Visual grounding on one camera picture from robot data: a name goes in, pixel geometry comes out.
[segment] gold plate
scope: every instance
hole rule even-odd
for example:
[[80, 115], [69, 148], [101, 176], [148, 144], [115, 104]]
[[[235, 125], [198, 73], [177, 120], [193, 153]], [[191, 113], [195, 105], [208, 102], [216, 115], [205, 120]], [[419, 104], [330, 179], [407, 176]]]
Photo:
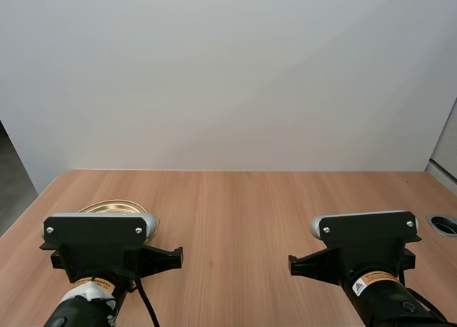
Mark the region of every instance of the gold plate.
[[132, 201], [109, 200], [91, 204], [78, 213], [146, 213], [146, 209]]

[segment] white tape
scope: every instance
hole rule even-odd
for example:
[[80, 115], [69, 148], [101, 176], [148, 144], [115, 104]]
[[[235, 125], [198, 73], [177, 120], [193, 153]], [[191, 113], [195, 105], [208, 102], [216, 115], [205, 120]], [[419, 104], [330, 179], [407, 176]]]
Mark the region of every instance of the white tape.
[[64, 297], [60, 300], [59, 303], [69, 300], [70, 298], [73, 298], [75, 296], [82, 296], [89, 302], [96, 298], [112, 298], [112, 301], [107, 301], [106, 304], [110, 306], [111, 309], [114, 309], [116, 307], [116, 301], [114, 300], [114, 296], [112, 296], [106, 289], [102, 288], [93, 281], [87, 282], [76, 288], [71, 289], [68, 293], [64, 295]]

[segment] black bracket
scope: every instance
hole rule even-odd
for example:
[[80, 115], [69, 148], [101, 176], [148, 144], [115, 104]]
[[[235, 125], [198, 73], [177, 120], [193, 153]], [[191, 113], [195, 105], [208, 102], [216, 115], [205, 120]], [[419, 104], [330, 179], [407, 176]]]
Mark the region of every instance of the black bracket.
[[421, 240], [416, 235], [416, 218], [409, 211], [323, 217], [319, 231], [328, 248], [303, 258], [289, 256], [289, 271], [336, 285], [371, 268], [394, 276], [414, 268], [416, 256], [405, 244]]
[[182, 247], [170, 252], [144, 245], [146, 229], [141, 217], [50, 216], [40, 248], [54, 250], [53, 267], [64, 269], [72, 283], [104, 266], [132, 271], [140, 278], [181, 268]]

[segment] black cable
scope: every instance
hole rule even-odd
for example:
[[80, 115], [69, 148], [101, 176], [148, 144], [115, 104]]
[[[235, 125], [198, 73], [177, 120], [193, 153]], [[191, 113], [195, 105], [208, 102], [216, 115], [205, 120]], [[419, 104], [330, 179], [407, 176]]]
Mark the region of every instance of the black cable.
[[425, 297], [423, 297], [421, 294], [415, 292], [411, 288], [406, 288], [406, 289], [411, 293], [411, 295], [414, 296], [414, 298], [417, 301], [421, 302], [425, 307], [430, 309], [430, 312], [434, 313], [435, 316], [437, 316], [439, 319], [441, 319], [442, 322], [448, 322], [446, 317], [429, 300], [427, 300]]
[[135, 284], [138, 289], [138, 292], [140, 293], [141, 298], [143, 299], [144, 305], [148, 309], [148, 312], [149, 312], [149, 315], [151, 316], [154, 327], [160, 327], [159, 320], [157, 320], [157, 316], [156, 316], [156, 313], [154, 312], [154, 309], [152, 308], [151, 302], [149, 302], [148, 296], [144, 292], [143, 284], [141, 284], [141, 279], [137, 278], [135, 280]]
[[141, 279], [136, 273], [134, 273], [133, 271], [130, 271], [130, 270], [126, 270], [125, 268], [121, 268], [120, 266], [107, 265], [107, 266], [102, 266], [101, 268], [96, 269], [91, 277], [91, 281], [94, 281], [96, 278], [96, 275], [98, 273], [100, 273], [100, 271], [102, 271], [102, 270], [114, 273], [115, 275], [127, 277], [128, 279], [131, 279], [132, 281], [134, 281], [136, 287], [128, 290], [128, 292], [132, 293], [133, 291], [138, 289], [140, 297], [143, 300], [144, 305], [148, 309], [148, 313], [151, 317], [154, 327], [160, 327], [159, 320], [157, 319], [157, 316], [156, 316], [156, 312], [152, 308], [151, 302], [149, 301], [148, 296], [146, 295], [146, 292], [144, 291], [143, 284], [141, 283]]

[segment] gray floor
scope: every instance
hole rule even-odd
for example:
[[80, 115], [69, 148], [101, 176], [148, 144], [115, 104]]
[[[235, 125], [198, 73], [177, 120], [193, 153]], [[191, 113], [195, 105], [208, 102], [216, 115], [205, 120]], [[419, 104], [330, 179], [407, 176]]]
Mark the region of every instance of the gray floor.
[[0, 126], [0, 236], [36, 197], [21, 159]]

